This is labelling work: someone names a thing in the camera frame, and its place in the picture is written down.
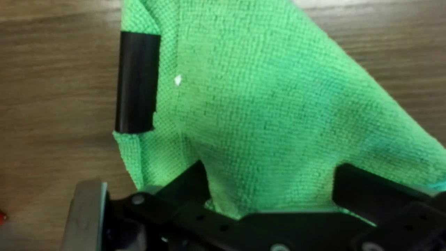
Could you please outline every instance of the green towel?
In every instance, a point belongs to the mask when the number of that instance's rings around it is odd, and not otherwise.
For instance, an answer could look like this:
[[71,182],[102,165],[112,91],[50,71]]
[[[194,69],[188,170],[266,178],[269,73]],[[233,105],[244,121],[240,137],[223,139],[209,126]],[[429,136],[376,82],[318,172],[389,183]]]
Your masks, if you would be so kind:
[[114,132],[138,189],[202,160],[238,218],[333,206],[342,163],[446,186],[442,143],[291,0],[126,0],[123,30],[162,34],[155,129]]

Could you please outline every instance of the wood grain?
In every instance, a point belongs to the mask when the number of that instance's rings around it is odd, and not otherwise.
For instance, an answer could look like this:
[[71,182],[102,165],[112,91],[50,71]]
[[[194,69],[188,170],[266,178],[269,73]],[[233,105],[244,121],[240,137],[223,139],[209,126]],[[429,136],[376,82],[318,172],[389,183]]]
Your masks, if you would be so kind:
[[[446,143],[445,0],[296,0]],[[110,131],[119,0],[0,1],[3,251],[60,246],[75,182],[134,186]]]

